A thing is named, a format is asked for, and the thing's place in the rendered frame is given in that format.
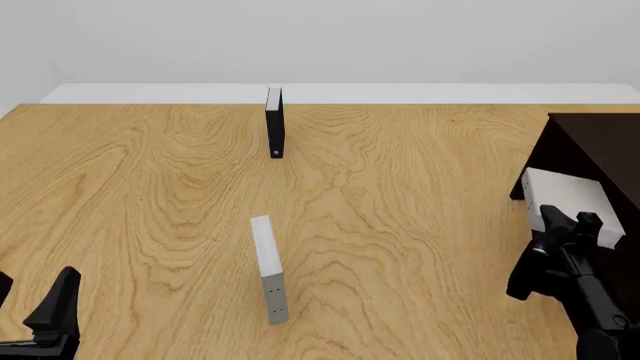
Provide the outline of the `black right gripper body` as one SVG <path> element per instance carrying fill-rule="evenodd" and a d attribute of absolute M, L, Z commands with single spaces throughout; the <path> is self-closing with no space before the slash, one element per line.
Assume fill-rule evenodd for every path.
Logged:
<path fill-rule="evenodd" d="M 598 248 L 596 236 L 574 232 L 547 232 L 543 235 L 549 256 L 549 267 L 543 272 L 544 281 L 603 277 L 595 257 Z"/>

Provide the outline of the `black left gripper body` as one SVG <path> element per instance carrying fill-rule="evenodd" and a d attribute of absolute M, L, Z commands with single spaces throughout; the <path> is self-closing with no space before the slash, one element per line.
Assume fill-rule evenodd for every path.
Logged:
<path fill-rule="evenodd" d="M 0 341 L 0 360 L 74 360 L 79 338 L 68 334 L 37 335 L 32 340 Z"/>

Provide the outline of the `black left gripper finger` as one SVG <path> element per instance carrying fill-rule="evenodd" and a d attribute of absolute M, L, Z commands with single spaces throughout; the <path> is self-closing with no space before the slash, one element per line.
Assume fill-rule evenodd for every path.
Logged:
<path fill-rule="evenodd" d="M 79 335 L 77 308 L 81 274 L 66 266 L 37 308 L 24 320 L 34 335 L 57 332 Z"/>
<path fill-rule="evenodd" d="M 0 308 L 2 308 L 4 302 L 6 301 L 13 283 L 13 278 L 0 271 Z"/>

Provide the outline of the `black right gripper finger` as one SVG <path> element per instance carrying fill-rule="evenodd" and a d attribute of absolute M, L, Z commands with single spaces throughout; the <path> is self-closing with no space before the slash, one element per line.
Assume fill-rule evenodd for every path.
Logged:
<path fill-rule="evenodd" d="M 535 290 L 549 262 L 549 255 L 542 243 L 533 238 L 520 255 L 509 276 L 506 293 L 514 299 L 525 301 Z"/>
<path fill-rule="evenodd" d="M 544 244 L 556 245 L 574 233 L 577 221 L 565 215 L 556 206 L 542 205 L 540 211 L 544 223 Z"/>

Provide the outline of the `thick white book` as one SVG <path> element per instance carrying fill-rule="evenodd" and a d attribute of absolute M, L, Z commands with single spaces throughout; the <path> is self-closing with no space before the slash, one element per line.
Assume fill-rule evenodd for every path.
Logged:
<path fill-rule="evenodd" d="M 626 235 L 605 191 L 595 180 L 527 167 L 521 177 L 531 230 L 545 232 L 540 206 L 555 206 L 564 215 L 577 220 L 579 212 L 593 212 L 603 226 L 597 245 L 614 249 Z"/>

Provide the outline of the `dark brown wooden cabinet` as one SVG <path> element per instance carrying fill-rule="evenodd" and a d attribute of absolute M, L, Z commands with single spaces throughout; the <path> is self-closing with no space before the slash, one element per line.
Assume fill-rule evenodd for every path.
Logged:
<path fill-rule="evenodd" d="M 640 113 L 553 113 L 511 191 L 525 204 L 527 167 L 600 182 L 625 230 L 614 249 L 596 250 L 609 291 L 640 323 Z"/>

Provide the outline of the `grey book with white pages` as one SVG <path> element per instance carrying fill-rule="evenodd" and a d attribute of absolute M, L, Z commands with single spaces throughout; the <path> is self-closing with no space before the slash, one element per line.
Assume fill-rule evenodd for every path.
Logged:
<path fill-rule="evenodd" d="M 269 323 L 288 320 L 283 267 L 269 215 L 250 219 Z"/>

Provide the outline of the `black upright book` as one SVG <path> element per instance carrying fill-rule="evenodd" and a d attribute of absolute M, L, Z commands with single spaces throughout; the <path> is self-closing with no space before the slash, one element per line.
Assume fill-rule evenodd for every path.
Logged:
<path fill-rule="evenodd" d="M 271 158 L 283 158 L 285 125 L 281 88 L 268 90 L 265 117 L 270 156 Z"/>

